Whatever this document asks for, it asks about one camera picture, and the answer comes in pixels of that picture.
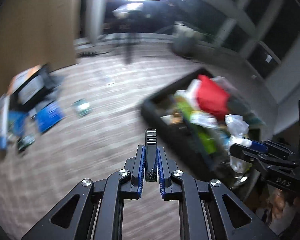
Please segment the person's hand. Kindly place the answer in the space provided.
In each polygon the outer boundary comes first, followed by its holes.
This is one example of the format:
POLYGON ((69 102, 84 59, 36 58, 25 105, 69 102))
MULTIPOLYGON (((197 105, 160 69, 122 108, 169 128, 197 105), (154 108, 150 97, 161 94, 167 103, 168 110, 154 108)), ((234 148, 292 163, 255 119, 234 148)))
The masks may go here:
POLYGON ((269 219, 290 224, 297 213, 300 213, 300 196, 275 188, 268 198, 269 219))

